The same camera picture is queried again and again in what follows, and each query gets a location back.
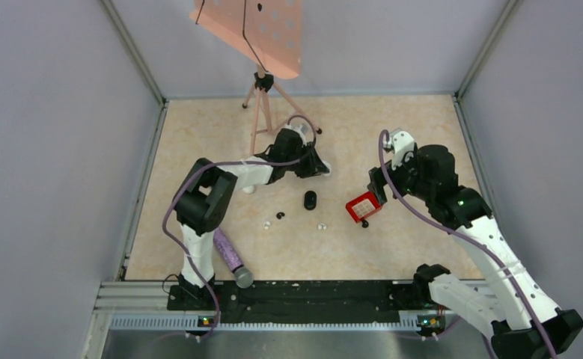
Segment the white earbud charging case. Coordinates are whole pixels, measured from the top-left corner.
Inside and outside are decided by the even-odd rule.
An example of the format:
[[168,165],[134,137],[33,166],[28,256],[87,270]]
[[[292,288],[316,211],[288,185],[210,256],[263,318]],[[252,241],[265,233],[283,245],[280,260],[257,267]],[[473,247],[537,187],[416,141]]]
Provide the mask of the white earbud charging case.
[[332,166],[328,162],[324,161],[324,162],[322,162],[321,171],[322,171],[323,176],[325,176],[325,177],[331,176],[332,175]]

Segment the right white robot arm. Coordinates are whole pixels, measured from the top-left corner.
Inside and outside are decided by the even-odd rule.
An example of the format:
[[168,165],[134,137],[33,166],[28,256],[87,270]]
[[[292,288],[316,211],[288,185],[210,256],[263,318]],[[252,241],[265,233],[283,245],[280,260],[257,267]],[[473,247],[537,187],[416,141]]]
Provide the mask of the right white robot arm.
[[[562,309],[529,274],[480,193],[460,183],[449,149],[383,143],[378,154],[382,161],[369,172],[369,189],[379,202],[422,200],[427,212],[420,219],[463,247],[493,293],[480,294],[442,265],[424,265],[415,273],[415,303],[454,311],[489,341],[497,358],[563,354],[583,329],[581,315]],[[390,160],[384,159],[387,154]]]

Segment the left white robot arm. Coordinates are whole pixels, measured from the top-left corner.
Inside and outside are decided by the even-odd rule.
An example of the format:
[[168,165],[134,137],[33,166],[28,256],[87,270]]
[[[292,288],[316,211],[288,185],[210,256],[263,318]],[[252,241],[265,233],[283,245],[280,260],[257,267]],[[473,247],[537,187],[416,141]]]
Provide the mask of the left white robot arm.
[[177,278],[194,308],[204,309],[213,302],[213,237],[234,192],[271,185],[288,172],[301,179],[332,173],[332,166],[320,158],[315,143],[290,126],[283,128],[265,151],[245,160],[212,162],[202,157],[193,164],[173,197],[171,210],[176,213],[183,237],[180,242],[187,250]]

